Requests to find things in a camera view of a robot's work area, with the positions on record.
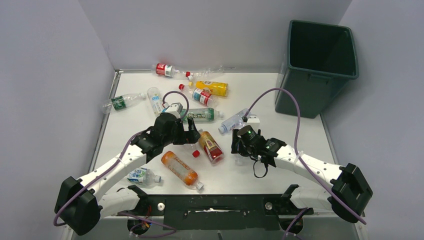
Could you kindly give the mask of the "blue label clear bottle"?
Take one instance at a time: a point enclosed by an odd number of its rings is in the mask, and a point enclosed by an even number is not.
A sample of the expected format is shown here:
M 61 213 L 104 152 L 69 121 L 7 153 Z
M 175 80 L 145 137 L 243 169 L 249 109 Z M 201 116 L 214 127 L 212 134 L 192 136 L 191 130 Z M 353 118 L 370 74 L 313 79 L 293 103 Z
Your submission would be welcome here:
M 244 164 L 244 159 L 241 155 L 235 155 L 234 160 L 237 166 L 242 166 Z

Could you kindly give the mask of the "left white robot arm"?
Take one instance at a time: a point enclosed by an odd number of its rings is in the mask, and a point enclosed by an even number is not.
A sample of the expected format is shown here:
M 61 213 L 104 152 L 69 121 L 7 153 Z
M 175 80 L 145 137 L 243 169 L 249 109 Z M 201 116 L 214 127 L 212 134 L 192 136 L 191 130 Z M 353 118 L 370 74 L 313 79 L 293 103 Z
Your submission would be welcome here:
M 166 146 L 195 144 L 200 133 L 193 118 L 187 118 L 187 122 L 185 129 L 181 118 L 163 112 L 154 125 L 131 136 L 123 150 L 107 163 L 79 178 L 66 178 L 61 183 L 54 207 L 53 225 L 67 225 L 81 236 L 104 217 L 135 209 L 143 193 L 136 186 L 109 197 L 105 194 L 131 171 L 160 155 Z

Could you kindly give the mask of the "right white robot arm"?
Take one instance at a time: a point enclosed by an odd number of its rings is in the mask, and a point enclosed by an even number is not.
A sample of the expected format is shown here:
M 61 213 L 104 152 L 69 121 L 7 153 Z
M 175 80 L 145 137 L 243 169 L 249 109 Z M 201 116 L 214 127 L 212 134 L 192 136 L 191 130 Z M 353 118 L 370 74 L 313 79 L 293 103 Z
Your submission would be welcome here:
M 358 166 L 342 166 L 311 157 L 282 140 L 264 138 L 250 125 L 233 130 L 231 152 L 263 163 L 266 168 L 288 170 L 322 187 L 318 190 L 291 186 L 281 199 L 286 213 L 304 208 L 326 209 L 347 222 L 364 222 L 362 214 L 373 191 Z

